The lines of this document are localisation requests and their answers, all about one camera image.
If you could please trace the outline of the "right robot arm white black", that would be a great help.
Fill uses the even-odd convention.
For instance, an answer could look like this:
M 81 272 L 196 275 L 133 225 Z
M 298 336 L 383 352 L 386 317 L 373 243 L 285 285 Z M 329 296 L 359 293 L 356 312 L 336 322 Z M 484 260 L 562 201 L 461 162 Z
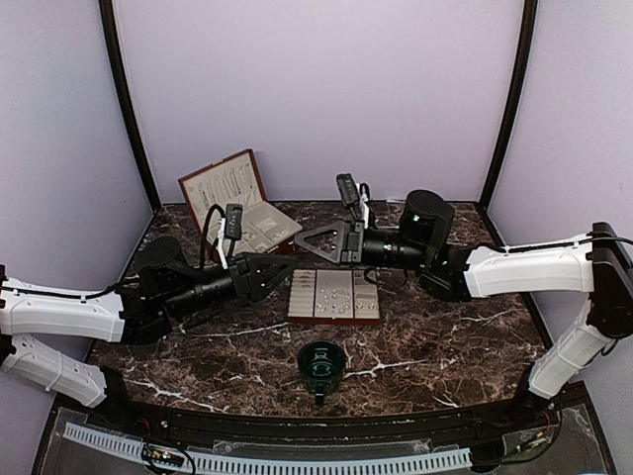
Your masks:
M 448 243 L 455 211 L 426 190 L 408 193 L 396 230 L 337 221 L 296 235 L 295 243 L 333 263 L 412 271 L 420 287 L 448 302 L 500 294 L 572 291 L 587 294 L 580 314 L 525 373 L 504 409 L 515 429 L 528 428 L 543 403 L 600 352 L 632 334 L 632 259 L 625 238 L 607 223 L 587 234 L 524 246 Z

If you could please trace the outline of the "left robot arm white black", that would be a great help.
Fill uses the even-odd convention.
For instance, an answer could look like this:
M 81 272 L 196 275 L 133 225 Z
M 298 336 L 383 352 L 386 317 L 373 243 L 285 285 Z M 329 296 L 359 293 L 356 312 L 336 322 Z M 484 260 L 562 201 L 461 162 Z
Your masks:
M 213 268 L 194 268 L 175 237 L 160 237 L 136 256 L 136 276 L 102 291 L 71 291 L 1 277 L 1 369 L 63 394 L 118 431 L 139 423 L 122 375 L 85 364 L 37 339 L 40 334 L 84 336 L 146 345 L 199 311 L 225 302 L 266 299 L 295 270 L 290 256 L 243 252 Z

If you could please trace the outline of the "red jewelry tray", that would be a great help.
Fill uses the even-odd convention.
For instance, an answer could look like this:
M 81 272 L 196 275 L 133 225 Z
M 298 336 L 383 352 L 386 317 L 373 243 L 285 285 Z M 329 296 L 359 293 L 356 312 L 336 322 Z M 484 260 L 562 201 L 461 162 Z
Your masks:
M 287 320 L 303 325 L 376 326 L 379 293 L 363 270 L 296 269 Z

